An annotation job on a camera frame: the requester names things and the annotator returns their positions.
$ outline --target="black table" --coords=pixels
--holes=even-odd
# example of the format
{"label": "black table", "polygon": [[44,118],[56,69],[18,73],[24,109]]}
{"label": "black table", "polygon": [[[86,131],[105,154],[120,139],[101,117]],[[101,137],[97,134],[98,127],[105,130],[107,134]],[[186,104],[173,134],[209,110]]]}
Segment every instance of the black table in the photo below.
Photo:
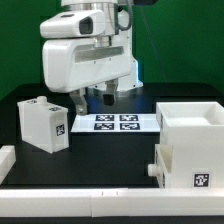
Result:
{"label": "black table", "polygon": [[[44,84],[23,85],[0,102],[0,144],[16,147],[16,164],[0,186],[1,189],[46,188],[152,188],[158,187],[146,168],[154,162],[154,146],[159,133],[70,134],[70,147],[49,154],[21,140],[17,102],[47,96],[48,101],[67,107],[69,130],[75,107],[68,94],[51,93]],[[221,93],[210,85],[198,83],[145,84],[141,95],[118,98],[116,105],[103,105],[102,98],[87,96],[90,113],[155,113],[157,102],[217,101],[224,104]],[[0,219],[25,222],[84,223],[218,223],[221,217],[113,217],[62,219]]]}

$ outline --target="black cable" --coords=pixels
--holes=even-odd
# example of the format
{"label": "black cable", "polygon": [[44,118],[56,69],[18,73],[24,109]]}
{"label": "black cable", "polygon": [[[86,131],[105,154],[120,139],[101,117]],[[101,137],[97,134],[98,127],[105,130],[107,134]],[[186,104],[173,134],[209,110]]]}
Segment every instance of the black cable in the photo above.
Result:
{"label": "black cable", "polygon": [[123,27],[119,24],[119,29],[121,31],[129,30],[131,28],[132,20],[133,20],[133,11],[132,11],[131,2],[130,2],[130,0],[126,0],[126,3],[127,3],[127,7],[128,7],[129,21],[128,21],[128,25],[126,27]]}

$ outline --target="large white box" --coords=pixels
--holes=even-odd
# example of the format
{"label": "large white box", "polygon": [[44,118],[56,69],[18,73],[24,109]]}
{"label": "large white box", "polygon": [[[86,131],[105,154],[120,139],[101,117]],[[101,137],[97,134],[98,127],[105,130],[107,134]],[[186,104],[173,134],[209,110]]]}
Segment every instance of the large white box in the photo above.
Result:
{"label": "large white box", "polygon": [[157,103],[157,176],[165,188],[224,187],[224,109],[217,102]]}
{"label": "large white box", "polygon": [[49,153],[69,147],[68,109],[38,97],[18,103],[22,140]]}

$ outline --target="open box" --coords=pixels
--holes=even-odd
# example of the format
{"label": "open box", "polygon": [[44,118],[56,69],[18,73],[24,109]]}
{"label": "open box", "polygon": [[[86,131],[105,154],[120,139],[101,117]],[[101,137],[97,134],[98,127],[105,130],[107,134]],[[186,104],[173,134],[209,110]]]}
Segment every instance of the open box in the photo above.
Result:
{"label": "open box", "polygon": [[216,102],[158,103],[156,117],[161,130],[153,175],[159,186],[223,188],[223,107]]}

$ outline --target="cable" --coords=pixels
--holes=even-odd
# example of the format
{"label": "cable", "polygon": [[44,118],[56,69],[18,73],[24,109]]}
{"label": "cable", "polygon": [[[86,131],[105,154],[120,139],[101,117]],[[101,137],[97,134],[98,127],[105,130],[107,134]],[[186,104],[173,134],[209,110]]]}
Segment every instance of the cable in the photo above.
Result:
{"label": "cable", "polygon": [[149,24],[148,24],[148,22],[147,22],[147,19],[146,19],[146,17],[145,17],[145,13],[144,13],[144,11],[143,11],[142,6],[140,7],[140,10],[141,10],[141,15],[142,15],[142,18],[143,18],[144,25],[145,25],[146,30],[147,30],[147,33],[148,33],[148,35],[149,35],[149,40],[150,40],[150,43],[151,43],[151,45],[152,45],[153,52],[154,52],[154,54],[155,54],[155,56],[156,56],[156,60],[157,60],[157,62],[158,62],[158,64],[159,64],[159,67],[160,67],[161,75],[162,75],[164,81],[167,82],[166,74],[165,74],[165,72],[164,72],[163,65],[162,65],[162,62],[161,62],[159,53],[158,53],[158,51],[157,51],[155,42],[154,42],[154,40],[153,40],[152,32],[151,32],[151,29],[150,29]]}
{"label": "cable", "polygon": [[121,31],[129,30],[131,28],[132,20],[133,20],[133,11],[132,11],[132,7],[131,7],[131,2],[130,2],[130,0],[126,0],[126,3],[127,3],[127,7],[128,7],[129,21],[128,21],[128,25],[126,27],[123,27],[120,24],[118,25],[119,29]]}

